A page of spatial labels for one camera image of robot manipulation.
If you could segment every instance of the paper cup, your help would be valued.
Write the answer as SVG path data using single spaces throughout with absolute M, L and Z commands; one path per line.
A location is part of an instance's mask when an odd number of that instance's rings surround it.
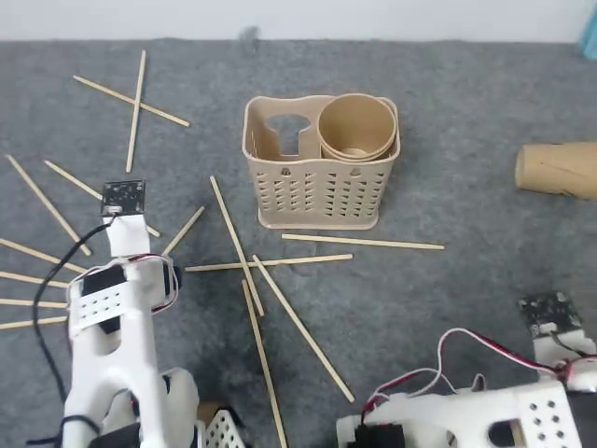
M 597 199 L 597 143 L 525 145 L 515 180 L 519 189 Z
M 328 159 L 372 161 L 396 139 L 397 118 L 388 104 L 364 93 L 333 99 L 319 114 L 317 136 Z

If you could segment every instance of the circuit board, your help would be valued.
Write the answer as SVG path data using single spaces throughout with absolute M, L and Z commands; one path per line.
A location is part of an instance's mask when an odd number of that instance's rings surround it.
M 146 206 L 145 180 L 107 182 L 102 195 L 102 217 L 141 215 Z
M 582 329 L 574 304 L 559 291 L 526 296 L 519 300 L 519 309 L 533 339 Z

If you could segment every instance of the carpet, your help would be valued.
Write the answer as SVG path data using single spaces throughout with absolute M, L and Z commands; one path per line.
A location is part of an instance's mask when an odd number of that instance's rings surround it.
M 133 170 L 124 173 L 132 108 L 72 79 L 81 75 L 134 96 L 147 50 L 144 102 L 192 122 L 183 128 L 141 112 Z M 233 262 L 218 210 L 215 175 L 246 254 L 263 259 L 354 254 L 352 261 L 271 268 L 312 336 L 352 389 L 350 404 L 255 272 L 266 310 L 259 320 L 291 446 L 335 445 L 336 419 L 358 413 L 379 384 L 436 365 L 439 336 L 475 329 L 527 357 L 531 339 L 516 300 L 571 293 L 597 337 L 594 279 L 597 203 L 517 191 L 516 151 L 525 143 L 597 140 L 597 64 L 567 45 L 385 42 L 0 43 L 0 151 L 23 165 L 73 227 L 100 223 L 99 202 L 51 172 L 47 159 L 96 189 L 143 178 L 146 219 L 162 231 L 161 251 L 201 205 L 206 212 L 172 253 L 182 266 Z M 363 91 L 400 110 L 402 154 L 371 231 L 320 232 L 446 244 L 415 251 L 283 241 L 257 222 L 257 202 L 240 149 L 243 108 L 254 96 L 298 97 Z M 2 236 L 61 257 L 72 244 L 20 179 L 0 162 Z M 109 260 L 104 235 L 76 254 L 83 266 Z M 0 249 L 2 269 L 44 276 L 49 264 Z M 71 273 L 63 271 L 59 280 Z M 277 436 L 241 290 L 241 271 L 188 273 L 178 303 L 155 318 L 160 367 L 192 372 L 201 399 L 224 399 L 254 446 Z M 0 282 L 6 298 L 29 299 L 35 285 Z M 50 288 L 47 301 L 63 299 Z M 2 322 L 30 310 L 3 306 Z M 44 310 L 42 316 L 59 315 Z M 62 325 L 44 329 L 65 379 Z M 52 435 L 61 420 L 49 369 L 31 329 L 0 334 L 0 445 Z M 446 346 L 457 387 L 476 372 L 492 388 L 535 374 L 465 336 Z M 413 381 L 407 390 L 422 385 Z

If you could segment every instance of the white wall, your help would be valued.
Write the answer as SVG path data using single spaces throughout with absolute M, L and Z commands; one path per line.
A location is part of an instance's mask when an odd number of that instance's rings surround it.
M 0 39 L 576 42 L 595 0 L 0 0 Z

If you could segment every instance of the plastic basket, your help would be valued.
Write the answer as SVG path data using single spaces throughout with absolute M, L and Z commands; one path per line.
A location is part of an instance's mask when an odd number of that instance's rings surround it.
M 277 99 L 258 96 L 244 113 L 243 154 L 258 202 L 259 222 L 269 229 L 366 230 L 379 218 L 379 206 L 392 165 L 400 153 L 400 135 L 375 161 L 323 159 L 317 119 L 334 97 Z M 385 101 L 398 117 L 396 105 Z M 280 151 L 279 136 L 267 126 L 275 116 L 298 115 L 310 124 L 298 133 L 298 155 Z

